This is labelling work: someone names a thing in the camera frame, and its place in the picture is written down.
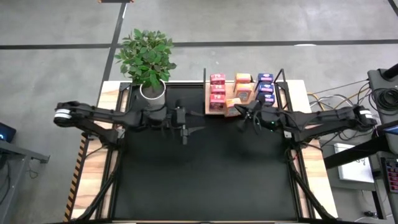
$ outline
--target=gray concrete floor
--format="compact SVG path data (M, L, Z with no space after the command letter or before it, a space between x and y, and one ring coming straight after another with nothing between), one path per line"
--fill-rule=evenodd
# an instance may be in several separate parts
M119 8L95 0L2 0L0 45L108 44ZM120 38L133 28L161 30L176 42L398 39L387 0L137 0L127 6ZM176 48L172 79L200 80L204 67L228 78L285 68L287 78L303 79L315 92L390 67L397 52L398 45ZM39 177L25 178L13 223L62 220L80 131L56 127L53 109L59 101L95 104L107 56L108 49L0 50L0 121L17 129L18 146L51 155L47 165L32 162ZM118 65L109 79L125 80ZM349 96L361 85L320 96ZM344 220L374 210L369 192L364 199L360 191L332 190Z

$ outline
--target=white pot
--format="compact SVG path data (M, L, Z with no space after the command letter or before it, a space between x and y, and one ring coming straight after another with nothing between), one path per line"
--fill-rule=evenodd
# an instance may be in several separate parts
M142 84L139 87L139 92L141 93L141 96L144 97L145 100L147 100L147 102L151 106L163 106L165 104L166 83L164 83L163 80L160 80L160 81L162 82L164 89L163 89L163 93L160 94L160 96L158 96L156 98L148 98L148 97L144 96L144 94L142 94Z

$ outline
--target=wooden table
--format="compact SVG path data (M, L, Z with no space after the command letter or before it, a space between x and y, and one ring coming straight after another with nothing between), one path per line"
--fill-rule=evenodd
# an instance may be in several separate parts
M304 81L287 80L287 83L289 86L290 99L292 101L293 110L301 111L304 113L311 113ZM121 82L119 81L107 81L103 83L98 107L110 110L114 110L116 108L120 84ZM124 111L126 98L126 95L122 97L121 111ZM100 122L98 122L98 124L100 124L104 128L112 128L112 124ZM319 146L318 140L313 140L310 144ZM63 219L65 222L72 218L78 218L86 210L87 206L93 201L96 194L100 191L108 149L101 149L98 152L92 154L90 157L83 159L83 155L85 155L86 153L90 153L100 147L101 143L99 142L99 140L89 141L85 137L82 137L81 139L75 171L72 177L70 193L67 200L67 209L65 211L65 217ZM323 163L322 152L314 147L307 147L302 150L302 154L311 191L319 200L319 202L324 206L324 208L331 215L337 217L335 202L331 193L325 164ZM113 152L113 154L111 155L111 169L114 167L116 155L117 152ZM110 192L111 188L108 190L104 199L103 211L101 214L103 218L107 216ZM300 187L299 195L303 215L304 217L308 217L306 198Z

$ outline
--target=potted plant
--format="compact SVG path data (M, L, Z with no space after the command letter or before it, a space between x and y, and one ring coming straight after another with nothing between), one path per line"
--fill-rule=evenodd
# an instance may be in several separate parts
M134 29L134 36L130 34L123 38L122 46L114 57L122 62L120 72L140 85L140 94L150 106L164 105L166 84L170 78L169 70L175 69L176 64L169 62L172 39L166 35L148 30Z

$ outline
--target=yellow and black tape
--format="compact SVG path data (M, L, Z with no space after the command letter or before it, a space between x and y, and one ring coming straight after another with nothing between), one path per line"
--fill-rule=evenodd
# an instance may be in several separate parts
M69 191L68 200L67 200L67 209L65 210L65 215L63 218L64 222L70 221L70 219L72 217L72 210L73 210L73 206L75 205L76 194L77 194L77 190L78 190L78 186L79 186L81 173L83 171L84 158L85 158L85 154L87 152L88 142L89 142L89 140L83 133L81 135L79 153L77 155L75 170L73 171L72 183L70 184L70 191Z

